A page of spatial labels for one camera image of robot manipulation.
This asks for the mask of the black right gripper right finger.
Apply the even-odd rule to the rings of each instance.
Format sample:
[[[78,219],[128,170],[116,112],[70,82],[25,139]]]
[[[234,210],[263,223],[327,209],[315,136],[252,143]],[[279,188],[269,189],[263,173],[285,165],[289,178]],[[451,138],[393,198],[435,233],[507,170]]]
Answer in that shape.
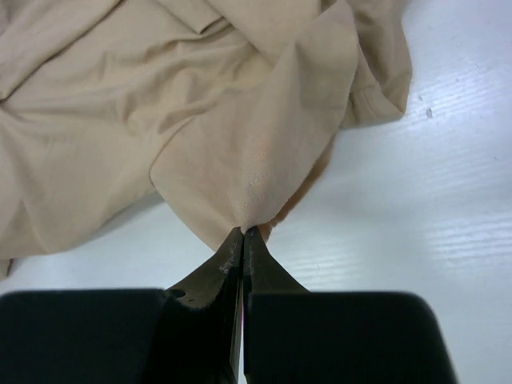
[[[250,228],[243,241],[244,294],[309,294],[269,252],[257,226]]]

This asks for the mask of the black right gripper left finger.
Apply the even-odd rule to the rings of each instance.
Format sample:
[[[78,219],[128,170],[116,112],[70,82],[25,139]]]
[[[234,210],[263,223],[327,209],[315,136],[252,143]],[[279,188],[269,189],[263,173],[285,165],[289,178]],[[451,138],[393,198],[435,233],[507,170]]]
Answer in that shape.
[[[243,239],[232,229],[213,256],[169,289],[173,346],[186,383],[238,382]]]

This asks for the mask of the beige t shirt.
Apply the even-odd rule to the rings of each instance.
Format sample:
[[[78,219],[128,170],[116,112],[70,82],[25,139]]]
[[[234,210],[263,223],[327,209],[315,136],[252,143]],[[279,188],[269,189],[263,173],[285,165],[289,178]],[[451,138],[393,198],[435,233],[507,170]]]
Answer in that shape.
[[[154,192],[212,249],[269,234],[341,128],[404,115],[405,5],[2,2],[2,276]]]

